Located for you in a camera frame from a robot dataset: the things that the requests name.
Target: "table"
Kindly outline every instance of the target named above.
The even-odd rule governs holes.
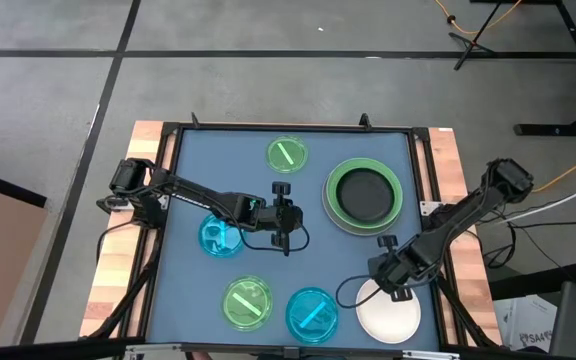
[[[136,122],[127,157],[149,158],[170,169],[174,166],[171,164],[171,159],[176,158],[178,154],[175,154],[175,151],[179,151],[179,147],[175,146],[174,135],[177,126],[176,123],[160,121]],[[364,123],[364,126],[366,131],[370,130],[369,123]],[[420,198],[443,202],[456,202],[461,199],[466,195],[466,186],[453,131],[446,128],[422,128],[414,129],[414,132],[417,134],[415,150],[419,163],[430,162],[434,165],[419,167],[423,188],[418,191],[421,194]],[[108,225],[113,226],[125,222],[130,219],[130,216],[129,211],[113,213]],[[156,231],[141,231],[135,226],[127,226],[106,236],[84,314],[81,335],[87,335],[96,330],[125,294],[131,279],[136,276],[137,267],[133,269],[133,266],[145,262],[144,259],[149,256],[155,236],[158,236]],[[500,343],[492,298],[477,240],[467,234],[460,236],[451,246],[451,257],[452,269],[448,270],[454,272],[462,302],[486,334]],[[135,336],[145,333],[151,304],[148,301],[149,297],[144,297],[144,292],[152,291],[151,284],[142,290],[132,307],[128,321],[123,321],[113,336]],[[445,299],[441,301],[441,313],[445,322],[445,333],[442,336],[445,337],[446,343],[457,344],[461,340],[462,344],[465,341],[472,344],[472,341],[464,336],[459,324],[454,323],[452,311]]]

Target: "gray floor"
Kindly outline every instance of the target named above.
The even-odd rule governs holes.
[[[444,1],[476,29],[489,5]],[[0,47],[114,49],[129,0],[0,0]],[[576,1],[567,1],[576,21]],[[129,49],[458,50],[433,0],[143,1]],[[572,51],[552,7],[520,6],[481,40],[496,50]],[[49,197],[50,217],[11,305],[1,343],[15,338],[65,191],[90,128],[109,59],[0,59],[0,177]],[[37,341],[76,338],[107,223],[95,200],[123,157],[135,120],[259,121],[452,127],[467,184],[485,163],[513,157],[542,184],[576,163],[576,138],[519,138],[517,122],[576,118],[575,61],[381,59],[125,59],[42,319]],[[576,173],[522,206],[576,190]],[[528,222],[576,219],[576,201]],[[509,241],[481,227],[485,249]],[[534,238],[560,264],[576,262],[576,227]],[[525,273],[554,265],[520,235],[510,263]]]

